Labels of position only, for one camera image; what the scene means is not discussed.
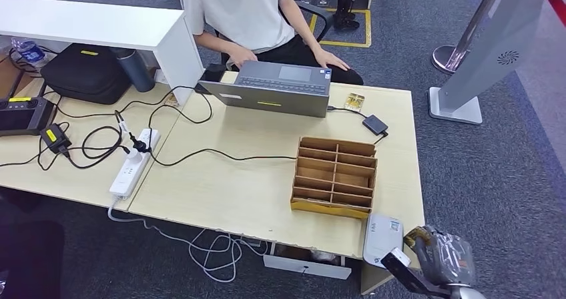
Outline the person's right hand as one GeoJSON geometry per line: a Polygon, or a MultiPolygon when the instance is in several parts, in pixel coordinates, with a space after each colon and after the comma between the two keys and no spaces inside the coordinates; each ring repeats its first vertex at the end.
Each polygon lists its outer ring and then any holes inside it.
{"type": "Polygon", "coordinates": [[[252,51],[239,45],[231,47],[228,51],[228,55],[238,69],[241,69],[246,61],[258,60],[257,56],[252,51]]]}

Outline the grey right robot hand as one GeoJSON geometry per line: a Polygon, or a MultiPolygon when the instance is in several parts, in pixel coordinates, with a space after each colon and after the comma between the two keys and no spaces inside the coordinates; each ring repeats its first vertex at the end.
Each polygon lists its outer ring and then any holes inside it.
{"type": "Polygon", "coordinates": [[[436,286],[472,286],[475,265],[471,245],[433,226],[417,226],[403,241],[417,256],[425,279],[436,286]]]}

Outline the person's left hand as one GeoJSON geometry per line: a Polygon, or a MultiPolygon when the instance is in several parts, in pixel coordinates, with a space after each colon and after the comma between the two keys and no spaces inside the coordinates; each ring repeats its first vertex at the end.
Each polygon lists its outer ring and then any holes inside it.
{"type": "Polygon", "coordinates": [[[314,48],[312,53],[315,57],[317,63],[324,68],[329,68],[329,66],[335,66],[343,71],[348,71],[350,66],[341,60],[339,57],[335,56],[333,53],[324,50],[321,47],[314,48]]]}

